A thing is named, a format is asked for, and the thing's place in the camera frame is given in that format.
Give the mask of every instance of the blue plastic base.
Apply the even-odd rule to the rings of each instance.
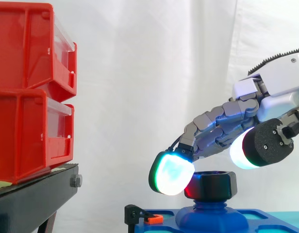
[[[141,222],[136,225],[135,233],[299,233],[299,212],[268,214],[261,210],[234,210],[229,207],[224,210],[224,213],[204,210],[197,214],[193,207],[148,210],[163,215],[163,224],[148,225]]]

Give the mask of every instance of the black clamp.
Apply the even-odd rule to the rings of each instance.
[[[139,218],[141,217],[147,220],[156,216],[136,205],[125,206],[125,224],[128,225],[128,233],[134,233],[134,227],[136,224],[139,224]]]

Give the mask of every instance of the bolt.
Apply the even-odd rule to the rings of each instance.
[[[70,186],[73,188],[79,188],[83,184],[83,176],[82,175],[72,175],[70,180]]]

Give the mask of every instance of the white fabric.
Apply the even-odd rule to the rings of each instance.
[[[151,191],[155,156],[194,117],[224,103],[249,69],[299,47],[299,0],[239,0],[237,8],[236,0],[50,2],[78,44],[78,95],[67,102],[83,175],[54,233],[127,232],[127,204],[192,205],[183,193]],[[299,137],[295,145],[277,165],[241,170],[225,151],[196,161],[196,170],[236,172],[231,207],[299,210]]]

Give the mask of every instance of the red drawer organizer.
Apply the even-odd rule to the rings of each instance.
[[[13,184],[73,158],[74,108],[40,89],[0,89],[0,181]]]
[[[0,88],[76,95],[76,52],[47,3],[0,2]]]

